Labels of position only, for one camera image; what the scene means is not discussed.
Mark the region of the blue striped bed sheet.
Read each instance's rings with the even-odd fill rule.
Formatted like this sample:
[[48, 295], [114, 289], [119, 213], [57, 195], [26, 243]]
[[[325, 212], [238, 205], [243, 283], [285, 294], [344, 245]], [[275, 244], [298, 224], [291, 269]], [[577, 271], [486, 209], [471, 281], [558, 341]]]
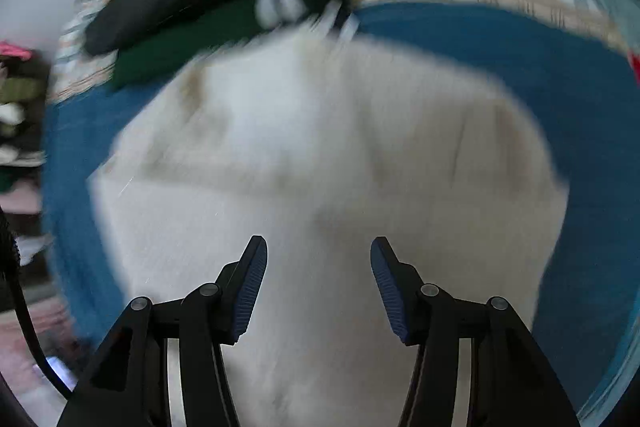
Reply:
[[[602, 43], [477, 4], [388, 2], [357, 12], [365, 34], [499, 76], [538, 118], [570, 198], [542, 279], [534, 335], [579, 417], [597, 426], [639, 367], [639, 87]], [[114, 136], [165, 84], [96, 87], [47, 108], [44, 225], [50, 269], [81, 338], [122, 311], [87, 181]]]

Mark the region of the clothes rack with clothes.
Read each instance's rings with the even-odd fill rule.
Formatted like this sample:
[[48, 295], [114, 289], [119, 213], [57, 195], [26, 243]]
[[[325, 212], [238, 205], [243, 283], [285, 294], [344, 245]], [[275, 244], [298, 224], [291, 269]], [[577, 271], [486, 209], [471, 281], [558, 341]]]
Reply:
[[55, 294], [46, 261], [51, 237], [42, 224], [48, 77], [39, 52], [1, 43], [1, 210], [17, 243], [28, 303]]

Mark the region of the green garment with white stripes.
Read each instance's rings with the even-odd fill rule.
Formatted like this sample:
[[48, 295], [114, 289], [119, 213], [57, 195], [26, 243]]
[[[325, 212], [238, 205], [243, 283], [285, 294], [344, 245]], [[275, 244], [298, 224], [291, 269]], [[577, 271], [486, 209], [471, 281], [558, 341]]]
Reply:
[[246, 43], [285, 26], [317, 23], [325, 15], [341, 25], [350, 14], [350, 0], [234, 0], [119, 51], [107, 86], [120, 90], [168, 77], [198, 54]]

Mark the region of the white fluffy knit garment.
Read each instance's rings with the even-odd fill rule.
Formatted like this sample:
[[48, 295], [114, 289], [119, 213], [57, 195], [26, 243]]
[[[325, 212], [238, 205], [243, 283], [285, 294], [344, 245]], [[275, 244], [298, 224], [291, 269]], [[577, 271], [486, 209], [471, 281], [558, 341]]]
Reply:
[[413, 354], [388, 324], [373, 239], [530, 322], [568, 194], [540, 124], [487, 72], [300, 27], [194, 57], [91, 178], [128, 296], [183, 297], [266, 240], [250, 325], [224, 356], [245, 426], [395, 425]]

